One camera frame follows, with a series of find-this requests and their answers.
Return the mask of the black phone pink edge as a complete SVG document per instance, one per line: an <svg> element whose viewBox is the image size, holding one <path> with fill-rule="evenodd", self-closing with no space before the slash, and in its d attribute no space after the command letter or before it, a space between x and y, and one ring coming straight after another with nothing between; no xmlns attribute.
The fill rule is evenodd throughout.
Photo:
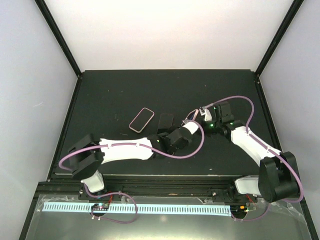
<svg viewBox="0 0 320 240"><path fill-rule="evenodd" d="M172 132L174 115L170 113L162 113L157 126L157 134L164 135Z"/></svg>

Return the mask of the left small circuit board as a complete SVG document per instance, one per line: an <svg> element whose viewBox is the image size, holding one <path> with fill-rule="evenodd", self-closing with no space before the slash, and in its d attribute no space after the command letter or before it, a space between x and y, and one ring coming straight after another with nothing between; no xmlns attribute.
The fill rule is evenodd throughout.
<svg viewBox="0 0 320 240"><path fill-rule="evenodd" d="M95 203L92 207L92 211L107 211L109 209L108 203Z"/></svg>

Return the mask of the right small circuit board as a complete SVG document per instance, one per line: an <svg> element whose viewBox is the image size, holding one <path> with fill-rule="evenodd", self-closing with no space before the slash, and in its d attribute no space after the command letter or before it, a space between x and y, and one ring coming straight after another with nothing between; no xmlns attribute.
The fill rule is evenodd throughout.
<svg viewBox="0 0 320 240"><path fill-rule="evenodd" d="M252 205L252 206L239 205L239 206L236 206L235 212L236 213L248 213L248 212L255 211L256 209L257 209L257 207L254 205Z"/></svg>

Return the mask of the pink cased phone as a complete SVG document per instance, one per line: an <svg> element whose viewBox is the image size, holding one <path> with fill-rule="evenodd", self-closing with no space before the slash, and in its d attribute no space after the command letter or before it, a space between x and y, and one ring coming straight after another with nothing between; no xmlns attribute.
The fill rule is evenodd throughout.
<svg viewBox="0 0 320 240"><path fill-rule="evenodd" d="M188 120L194 121L197 118L197 115L199 113L198 109L193 110L187 117Z"/></svg>

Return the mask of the pink phone case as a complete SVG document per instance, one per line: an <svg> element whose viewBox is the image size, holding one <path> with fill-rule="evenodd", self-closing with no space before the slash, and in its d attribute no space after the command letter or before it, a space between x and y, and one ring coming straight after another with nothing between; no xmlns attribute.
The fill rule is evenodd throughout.
<svg viewBox="0 0 320 240"><path fill-rule="evenodd" d="M149 108L143 107L139 113L129 124L129 129L136 133L141 133L144 128L148 125L155 113Z"/></svg>

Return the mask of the left rear black frame post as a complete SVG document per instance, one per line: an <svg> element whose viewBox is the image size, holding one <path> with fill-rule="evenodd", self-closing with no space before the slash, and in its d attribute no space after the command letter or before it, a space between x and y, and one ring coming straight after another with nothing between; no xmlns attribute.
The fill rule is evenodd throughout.
<svg viewBox="0 0 320 240"><path fill-rule="evenodd" d="M36 3L42 16L44 17L51 32L53 33L57 43L59 44L61 50L63 51L68 63L70 64L71 68L73 69L75 75L77 77L80 77L82 75L82 72L81 72L63 34L61 33L60 28L58 27L49 7L47 6L46 1L45 0L35 0L34 2Z"/></svg>

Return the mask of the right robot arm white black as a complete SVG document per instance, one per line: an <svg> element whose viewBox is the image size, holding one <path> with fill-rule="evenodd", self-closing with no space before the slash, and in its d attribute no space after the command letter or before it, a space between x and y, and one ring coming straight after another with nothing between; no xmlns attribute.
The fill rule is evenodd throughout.
<svg viewBox="0 0 320 240"><path fill-rule="evenodd" d="M206 134L220 134L241 148L258 165L258 175L243 176L228 187L228 198L240 201L246 194L256 195L269 203L286 201L296 203L304 198L304 192L295 156L267 144L254 134L249 125L236 120L227 101L220 101L199 109L201 125Z"/></svg>

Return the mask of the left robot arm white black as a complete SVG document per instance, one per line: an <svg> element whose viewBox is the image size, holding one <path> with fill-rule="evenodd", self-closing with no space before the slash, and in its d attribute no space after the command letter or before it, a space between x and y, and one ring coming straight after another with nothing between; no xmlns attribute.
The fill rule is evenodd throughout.
<svg viewBox="0 0 320 240"><path fill-rule="evenodd" d="M99 167L109 162L122 160L149 160L156 156L173 159L186 159L195 155L204 143L204 137L197 149L184 156L176 156L178 150L191 143L193 135L199 127L194 122L175 129L171 133L154 134L134 140L108 140L102 138L99 141L91 141L89 146L81 147L78 144L67 156L59 162L69 160L69 168L72 178L83 183L89 193L97 200L103 199L108 192L104 184Z"/></svg>

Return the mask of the small circuit board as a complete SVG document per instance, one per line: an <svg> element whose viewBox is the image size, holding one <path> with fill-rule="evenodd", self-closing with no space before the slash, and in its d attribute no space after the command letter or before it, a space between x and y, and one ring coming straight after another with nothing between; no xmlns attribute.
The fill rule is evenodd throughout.
<svg viewBox="0 0 320 240"><path fill-rule="evenodd" d="M257 209L257 207L254 205L252 205L252 206L239 205L239 206L236 206L235 212L236 213L248 213L248 212L255 211L256 209Z"/></svg>
<svg viewBox="0 0 320 240"><path fill-rule="evenodd" d="M92 211L107 211L109 209L108 203L95 203L92 207Z"/></svg>

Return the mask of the right rear black frame post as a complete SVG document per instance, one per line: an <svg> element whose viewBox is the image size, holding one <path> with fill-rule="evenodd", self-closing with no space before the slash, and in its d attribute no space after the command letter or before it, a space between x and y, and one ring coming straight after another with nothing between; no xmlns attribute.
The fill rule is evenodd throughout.
<svg viewBox="0 0 320 240"><path fill-rule="evenodd" d="M263 55L257 69L255 70L255 75L260 77L266 68L269 60L271 59L273 53L277 49L279 43L281 42L282 38L284 37L286 31L288 30L289 26L291 25L293 19L295 18L296 14L298 13L300 7L302 6L304 0L293 0L288 11L286 12L281 24L279 25L274 37L272 38L265 54Z"/></svg>

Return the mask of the black frame post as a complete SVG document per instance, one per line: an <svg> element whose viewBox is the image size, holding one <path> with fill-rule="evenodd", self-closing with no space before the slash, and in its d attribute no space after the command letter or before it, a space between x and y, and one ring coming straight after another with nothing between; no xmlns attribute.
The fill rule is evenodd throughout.
<svg viewBox="0 0 320 240"><path fill-rule="evenodd" d="M42 16L44 17L51 32L53 33L57 43L59 44L61 50L63 51L68 63L70 64L71 68L73 69L75 75L77 77L80 77L82 75L82 72L81 72L63 34L61 33L60 28L58 27L49 7L47 6L46 1L45 0L35 0L34 2L36 3Z"/></svg>
<svg viewBox="0 0 320 240"><path fill-rule="evenodd" d="M266 68L269 60L271 59L273 53L277 49L279 43L281 42L282 38L284 37L286 31L288 30L289 26L291 25L293 19L295 18L296 14L298 13L300 7L302 6L304 0L293 0L288 11L286 12L281 24L279 25L274 37L272 38L265 54L263 55L257 69L255 70L255 75L260 77Z"/></svg>

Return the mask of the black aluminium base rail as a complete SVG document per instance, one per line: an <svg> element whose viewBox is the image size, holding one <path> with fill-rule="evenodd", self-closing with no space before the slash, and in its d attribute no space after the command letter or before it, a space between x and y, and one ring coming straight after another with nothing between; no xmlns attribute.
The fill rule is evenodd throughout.
<svg viewBox="0 0 320 240"><path fill-rule="evenodd" d="M233 176L124 176L104 175L104 187L97 192L89 190L87 184L70 178L57 178L55 183L61 185L60 190L72 191L80 187L81 200L93 200L94 196L113 192L122 192L131 197L179 197L213 199L217 203L246 203L249 198L254 202L260 197L258 193L248 191L240 193L236 189L236 178Z"/></svg>

